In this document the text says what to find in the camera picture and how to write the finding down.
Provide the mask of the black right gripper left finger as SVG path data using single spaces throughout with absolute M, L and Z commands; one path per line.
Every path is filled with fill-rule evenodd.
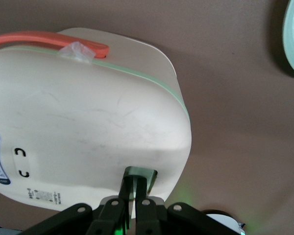
M 24 235 L 114 235 L 126 234 L 133 176 L 122 180 L 119 195 L 104 198 L 96 209 L 79 203 L 23 231 Z

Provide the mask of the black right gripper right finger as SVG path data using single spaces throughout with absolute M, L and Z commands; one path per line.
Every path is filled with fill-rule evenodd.
M 237 235 L 239 230 L 214 220 L 186 203 L 174 203 L 168 208 L 156 204 L 157 197 L 147 196 L 147 179 L 137 178 L 137 235 Z

